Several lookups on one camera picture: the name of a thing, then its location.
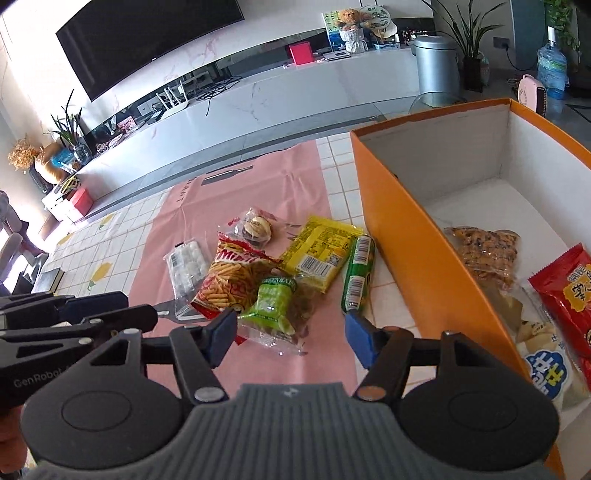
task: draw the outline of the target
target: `black circular motor housing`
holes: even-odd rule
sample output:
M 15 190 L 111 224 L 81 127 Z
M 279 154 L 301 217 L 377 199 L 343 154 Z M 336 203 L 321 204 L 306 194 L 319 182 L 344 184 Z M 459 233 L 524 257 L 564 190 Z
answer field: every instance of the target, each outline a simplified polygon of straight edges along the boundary
M 548 455 L 558 415 L 532 385 L 506 367 L 441 370 L 398 407 L 402 429 L 419 448 L 481 472 L 512 470 Z
M 35 458 L 97 470 L 160 450 L 183 424 L 179 399 L 139 364 L 92 365 L 90 356 L 25 404 L 21 429 Z

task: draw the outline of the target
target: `silver trash can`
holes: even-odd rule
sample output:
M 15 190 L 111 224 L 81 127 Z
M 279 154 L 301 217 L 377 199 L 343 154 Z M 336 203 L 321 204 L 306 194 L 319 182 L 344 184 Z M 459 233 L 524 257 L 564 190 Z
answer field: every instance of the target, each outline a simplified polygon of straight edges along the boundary
M 460 95 L 457 44 L 448 37 L 417 37 L 413 54 L 417 57 L 421 94 L 445 92 Z

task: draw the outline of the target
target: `ribbed gray surface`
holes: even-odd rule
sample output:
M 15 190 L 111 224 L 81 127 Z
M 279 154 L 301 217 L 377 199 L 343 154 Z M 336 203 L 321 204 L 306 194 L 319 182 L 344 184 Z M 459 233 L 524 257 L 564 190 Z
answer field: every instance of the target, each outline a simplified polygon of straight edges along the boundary
M 541 463 L 504 473 L 447 466 L 415 447 L 388 407 L 353 400 L 340 384 L 244 385 L 230 402 L 193 410 L 170 444 L 132 466 L 72 472 L 42 463 L 27 478 L 554 479 Z

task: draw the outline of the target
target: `black flat screen tv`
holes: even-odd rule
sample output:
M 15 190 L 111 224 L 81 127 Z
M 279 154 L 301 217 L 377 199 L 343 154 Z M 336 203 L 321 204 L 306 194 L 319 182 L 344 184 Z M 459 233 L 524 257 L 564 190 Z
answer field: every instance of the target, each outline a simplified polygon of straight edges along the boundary
M 243 19 L 236 0 L 91 0 L 57 38 L 95 100 L 165 53 Z

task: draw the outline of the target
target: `pink table runner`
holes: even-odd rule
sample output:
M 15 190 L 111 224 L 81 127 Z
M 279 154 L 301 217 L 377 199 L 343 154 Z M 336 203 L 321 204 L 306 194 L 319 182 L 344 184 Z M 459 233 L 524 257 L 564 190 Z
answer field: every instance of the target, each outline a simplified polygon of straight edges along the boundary
M 253 166 L 232 178 L 201 185 L 204 177 L 174 187 L 147 239 L 144 254 L 129 294 L 131 305 L 152 305 L 171 300 L 173 289 L 163 257 L 175 245 L 196 239 L 212 254 L 218 225 L 257 206 L 292 223 L 304 224 L 312 213 L 330 217 L 330 207 L 315 142 L 264 155 L 239 168 Z M 267 253 L 279 255 L 287 239 L 273 242 Z M 354 355 L 347 344 L 340 312 L 343 283 L 340 277 L 317 306 L 310 320 L 305 356 L 279 356 L 253 342 L 232 345 L 215 373 L 230 395 L 243 383 L 343 382 L 356 387 Z M 167 335 L 178 324 L 160 319 L 150 336 Z M 168 366 L 153 365 L 150 378 L 174 391 L 176 382 Z

